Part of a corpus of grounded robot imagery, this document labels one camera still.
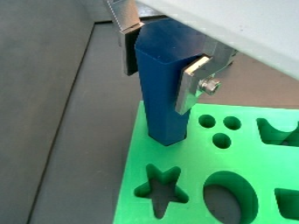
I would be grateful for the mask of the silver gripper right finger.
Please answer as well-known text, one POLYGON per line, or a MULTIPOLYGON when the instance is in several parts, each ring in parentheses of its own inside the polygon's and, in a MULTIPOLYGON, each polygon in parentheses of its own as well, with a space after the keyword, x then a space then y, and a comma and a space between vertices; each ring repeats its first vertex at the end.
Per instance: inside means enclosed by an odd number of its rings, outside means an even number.
POLYGON ((183 115, 202 93, 214 95, 221 87, 215 74, 233 62, 238 51, 211 37, 203 42, 202 56, 182 70, 175 110, 183 115))

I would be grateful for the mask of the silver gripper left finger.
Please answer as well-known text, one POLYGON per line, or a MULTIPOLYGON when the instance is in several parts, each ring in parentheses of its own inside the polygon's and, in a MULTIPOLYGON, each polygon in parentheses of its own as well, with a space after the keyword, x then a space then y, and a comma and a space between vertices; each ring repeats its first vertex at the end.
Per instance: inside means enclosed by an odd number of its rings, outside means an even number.
POLYGON ((122 47, 123 70, 126 75, 138 72, 135 44, 145 23, 138 15, 135 0, 103 0, 118 30, 122 47))

